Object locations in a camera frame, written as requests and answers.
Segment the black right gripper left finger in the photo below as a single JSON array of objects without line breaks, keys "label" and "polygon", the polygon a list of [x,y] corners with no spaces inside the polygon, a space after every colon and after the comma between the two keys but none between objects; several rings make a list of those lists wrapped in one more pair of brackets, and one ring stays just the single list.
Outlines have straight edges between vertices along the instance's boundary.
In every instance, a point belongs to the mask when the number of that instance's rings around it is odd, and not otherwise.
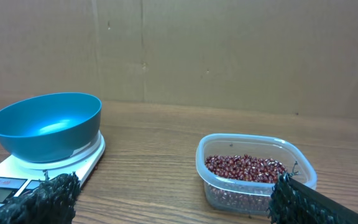
[{"label": "black right gripper left finger", "polygon": [[74,172],[53,179],[47,172],[44,176],[45,182],[31,193],[10,198],[0,207],[0,224],[72,223],[81,181]]}]

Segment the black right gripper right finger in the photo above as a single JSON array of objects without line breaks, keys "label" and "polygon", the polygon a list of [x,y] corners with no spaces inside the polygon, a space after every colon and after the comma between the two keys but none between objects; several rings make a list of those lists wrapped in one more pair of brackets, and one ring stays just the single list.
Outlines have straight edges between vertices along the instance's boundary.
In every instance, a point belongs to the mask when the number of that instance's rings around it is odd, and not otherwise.
[{"label": "black right gripper right finger", "polygon": [[273,187],[268,218],[276,224],[358,224],[358,213],[281,175]]}]

